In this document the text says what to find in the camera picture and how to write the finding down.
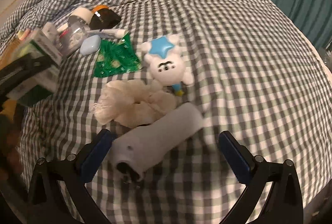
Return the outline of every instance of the white plush toy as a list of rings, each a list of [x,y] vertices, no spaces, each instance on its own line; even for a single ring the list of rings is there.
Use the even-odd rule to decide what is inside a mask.
[[[170,34],[142,44],[148,71],[162,86],[172,86],[177,96],[182,96],[181,82],[193,85],[194,76],[185,66],[181,56],[178,34]]]

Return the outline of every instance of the blue star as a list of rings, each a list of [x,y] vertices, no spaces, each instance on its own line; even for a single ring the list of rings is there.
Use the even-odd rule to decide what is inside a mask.
[[[151,49],[149,54],[156,54],[159,55],[162,59],[165,59],[167,52],[174,47],[174,44],[170,43],[168,39],[163,36],[161,38],[151,40]]]

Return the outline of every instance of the green packet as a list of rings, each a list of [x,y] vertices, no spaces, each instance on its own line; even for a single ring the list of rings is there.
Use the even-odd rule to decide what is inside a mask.
[[[115,74],[133,72],[142,68],[135,54],[129,33],[120,41],[112,42],[103,39],[95,64],[94,76],[105,78]]]

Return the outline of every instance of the clear plastic container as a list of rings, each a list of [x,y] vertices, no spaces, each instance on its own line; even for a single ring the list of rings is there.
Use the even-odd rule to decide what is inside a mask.
[[[76,22],[68,27],[60,34],[60,47],[59,50],[64,58],[69,57],[72,53],[77,51],[83,41],[87,39],[89,35],[86,33],[85,25]]]

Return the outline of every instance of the gingham bedsheet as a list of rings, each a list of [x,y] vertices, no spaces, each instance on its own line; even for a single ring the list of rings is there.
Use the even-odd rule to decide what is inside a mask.
[[[194,103],[204,115],[204,128],[148,170],[139,189],[113,177],[107,159],[102,163],[86,186],[112,223],[219,223],[244,189],[217,149],[223,130],[267,161],[292,159],[304,206],[327,184],[332,172],[332,88],[310,44],[271,1],[78,0],[66,11],[54,12],[53,21],[64,23],[67,12],[79,5],[109,1],[122,17],[117,27],[130,31],[139,56],[144,41],[183,35],[183,57],[195,85],[185,88],[182,101]],[[39,3],[32,5],[35,11],[27,11],[19,27],[39,23],[33,15],[42,9]],[[102,128],[117,130],[114,123],[97,124],[89,112],[107,82],[151,80],[146,68],[94,78],[96,57],[71,56],[61,65],[58,91],[26,110],[19,152],[27,185],[39,157],[64,159]],[[71,213],[79,218],[62,187]],[[265,191],[252,217],[266,196]]]

